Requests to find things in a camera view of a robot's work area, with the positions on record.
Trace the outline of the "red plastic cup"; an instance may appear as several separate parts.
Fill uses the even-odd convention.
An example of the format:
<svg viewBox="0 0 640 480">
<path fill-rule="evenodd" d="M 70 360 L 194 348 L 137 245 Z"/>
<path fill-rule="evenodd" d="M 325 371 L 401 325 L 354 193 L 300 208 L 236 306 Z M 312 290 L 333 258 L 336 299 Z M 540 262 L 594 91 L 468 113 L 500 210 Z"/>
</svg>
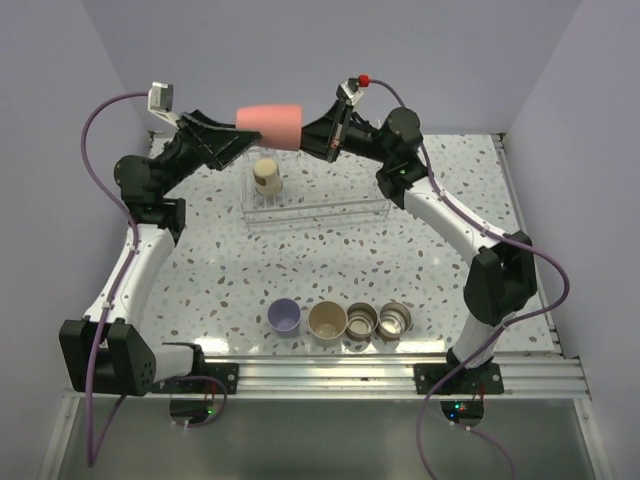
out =
<svg viewBox="0 0 640 480">
<path fill-rule="evenodd" d="M 239 108 L 235 125 L 238 129 L 259 132 L 262 147 L 296 151 L 301 146 L 302 120 L 301 105 L 257 105 Z"/>
</svg>

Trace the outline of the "cream brown metal cup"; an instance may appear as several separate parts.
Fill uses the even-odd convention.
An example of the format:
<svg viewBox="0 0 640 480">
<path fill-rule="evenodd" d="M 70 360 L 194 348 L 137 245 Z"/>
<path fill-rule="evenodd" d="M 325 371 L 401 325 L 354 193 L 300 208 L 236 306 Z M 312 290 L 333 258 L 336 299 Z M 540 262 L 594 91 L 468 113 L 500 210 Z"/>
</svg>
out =
<svg viewBox="0 0 640 480">
<path fill-rule="evenodd" d="M 257 193 L 271 197 L 281 192 L 283 182 L 279 165 L 274 158 L 261 158 L 254 164 L 252 172 Z"/>
</svg>

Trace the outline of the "beige plastic cup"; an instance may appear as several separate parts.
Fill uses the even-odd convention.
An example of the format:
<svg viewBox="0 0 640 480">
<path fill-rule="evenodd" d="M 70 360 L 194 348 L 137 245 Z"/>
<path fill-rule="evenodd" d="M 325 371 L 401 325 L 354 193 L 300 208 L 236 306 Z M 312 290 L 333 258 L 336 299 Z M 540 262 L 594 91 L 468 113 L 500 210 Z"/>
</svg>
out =
<svg viewBox="0 0 640 480">
<path fill-rule="evenodd" d="M 312 307 L 308 326 L 314 341 L 322 347 L 337 344 L 347 328 L 348 316 L 344 308 L 332 301 L 322 301 Z"/>
</svg>

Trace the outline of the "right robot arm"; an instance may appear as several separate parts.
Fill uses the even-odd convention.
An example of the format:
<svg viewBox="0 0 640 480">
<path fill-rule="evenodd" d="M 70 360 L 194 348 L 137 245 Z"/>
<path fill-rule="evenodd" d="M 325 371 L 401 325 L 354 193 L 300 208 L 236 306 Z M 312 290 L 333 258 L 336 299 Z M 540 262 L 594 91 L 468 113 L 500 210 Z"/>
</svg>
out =
<svg viewBox="0 0 640 480">
<path fill-rule="evenodd" d="M 454 391 L 470 391 L 481 380 L 479 367 L 493 356 L 499 329 L 537 292 L 530 238 L 484 221 L 437 183 L 420 120 L 409 108 L 393 109 L 375 128 L 336 101 L 302 127 L 300 148 L 327 162 L 346 152 L 380 163 L 383 196 L 433 228 L 468 265 L 463 297 L 469 316 L 449 351 L 445 379 Z"/>
</svg>

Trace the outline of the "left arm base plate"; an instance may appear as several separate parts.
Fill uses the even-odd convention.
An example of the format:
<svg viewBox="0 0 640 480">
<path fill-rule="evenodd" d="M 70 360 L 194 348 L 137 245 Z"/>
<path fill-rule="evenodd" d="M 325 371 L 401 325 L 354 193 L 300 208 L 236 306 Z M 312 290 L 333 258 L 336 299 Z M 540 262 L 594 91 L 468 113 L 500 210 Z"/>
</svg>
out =
<svg viewBox="0 0 640 480">
<path fill-rule="evenodd" d="M 235 395 L 240 379 L 238 363 L 206 363 L 196 375 L 164 380 L 152 386 L 153 394 Z"/>
</svg>

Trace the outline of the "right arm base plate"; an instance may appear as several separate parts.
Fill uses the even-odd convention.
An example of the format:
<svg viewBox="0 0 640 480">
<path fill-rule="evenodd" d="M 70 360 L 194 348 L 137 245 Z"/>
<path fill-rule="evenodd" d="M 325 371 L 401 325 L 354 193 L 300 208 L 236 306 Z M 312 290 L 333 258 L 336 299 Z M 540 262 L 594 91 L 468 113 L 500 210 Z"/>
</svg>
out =
<svg viewBox="0 0 640 480">
<path fill-rule="evenodd" d="M 477 368 L 463 367 L 460 370 L 449 361 L 416 363 L 413 380 L 419 395 L 501 395 L 505 392 L 500 367 L 493 360 Z"/>
</svg>

